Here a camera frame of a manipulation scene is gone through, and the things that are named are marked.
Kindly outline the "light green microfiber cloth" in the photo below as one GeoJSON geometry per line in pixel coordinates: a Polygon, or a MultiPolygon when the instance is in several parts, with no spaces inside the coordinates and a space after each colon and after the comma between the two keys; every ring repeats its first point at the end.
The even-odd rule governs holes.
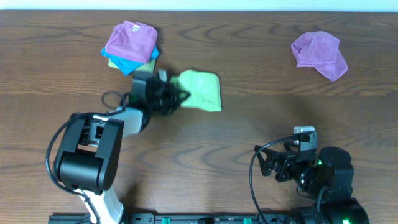
{"type": "Polygon", "coordinates": [[[179,90],[190,93],[190,97],[181,103],[181,107],[208,112],[222,110],[220,79],[217,74],[186,70],[179,76],[172,77],[170,82],[179,90]]]}

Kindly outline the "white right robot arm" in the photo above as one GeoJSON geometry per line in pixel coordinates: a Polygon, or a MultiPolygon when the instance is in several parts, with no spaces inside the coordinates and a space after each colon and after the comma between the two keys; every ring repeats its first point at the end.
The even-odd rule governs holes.
{"type": "Polygon", "coordinates": [[[316,149],[291,149],[292,143],[284,144],[285,151],[254,148],[262,175],[275,171],[278,182],[294,180],[297,190],[313,200],[310,207],[291,210],[278,223],[369,223],[368,215],[352,197],[354,168],[348,151],[338,147],[316,149]]]}

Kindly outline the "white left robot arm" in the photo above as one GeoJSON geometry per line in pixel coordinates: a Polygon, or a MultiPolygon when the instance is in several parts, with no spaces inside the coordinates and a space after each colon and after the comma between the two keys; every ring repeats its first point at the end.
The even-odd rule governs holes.
{"type": "Polygon", "coordinates": [[[45,165],[52,182],[79,196],[86,215],[51,215],[49,223],[137,223],[128,214],[113,187],[122,140],[138,134],[152,114],[171,115],[192,94],[172,83],[164,70],[134,72],[131,91],[107,91],[120,102],[104,113],[73,113],[50,140],[45,165]]]}

